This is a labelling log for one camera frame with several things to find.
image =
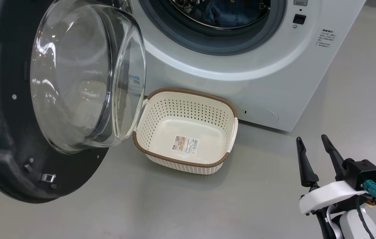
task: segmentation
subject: clothes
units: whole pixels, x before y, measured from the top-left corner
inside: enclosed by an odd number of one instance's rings
[[[256,21],[263,10],[260,0],[209,0],[193,6],[193,18],[212,26],[230,28]]]

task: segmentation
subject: floor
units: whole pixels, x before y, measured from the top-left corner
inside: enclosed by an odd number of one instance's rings
[[[320,238],[300,214],[295,138],[301,136],[320,185],[334,170],[320,135],[345,158],[376,165],[376,9],[365,6],[291,133],[241,124],[218,173],[192,175],[150,162],[124,142],[78,191],[47,204],[0,193],[0,238]],[[376,224],[376,207],[367,208]]]

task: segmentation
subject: basket handle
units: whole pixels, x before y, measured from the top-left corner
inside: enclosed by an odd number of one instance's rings
[[[134,129],[135,132],[138,131],[139,125],[141,124],[142,119],[144,118],[145,112],[147,112],[147,108],[148,108],[148,105],[149,105],[148,102],[149,102],[148,100],[144,100],[142,102],[142,107],[141,107],[141,112],[140,112],[141,116],[138,118],[138,122],[136,123],[136,127]]]
[[[229,146],[228,146],[228,153],[232,151],[232,147],[234,146],[237,133],[238,133],[238,118],[235,118],[234,126],[232,127],[231,142],[229,143]]]

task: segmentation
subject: laundry basket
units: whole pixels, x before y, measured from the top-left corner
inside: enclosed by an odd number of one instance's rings
[[[194,174],[213,174],[228,158],[238,115],[226,100],[175,88],[152,92],[133,141],[160,165]]]

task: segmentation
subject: basket bottom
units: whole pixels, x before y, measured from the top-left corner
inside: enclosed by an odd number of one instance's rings
[[[212,124],[166,117],[157,125],[149,151],[186,162],[211,164],[219,161],[226,153],[226,138],[226,132]],[[184,144],[185,141],[190,141],[189,145]]]

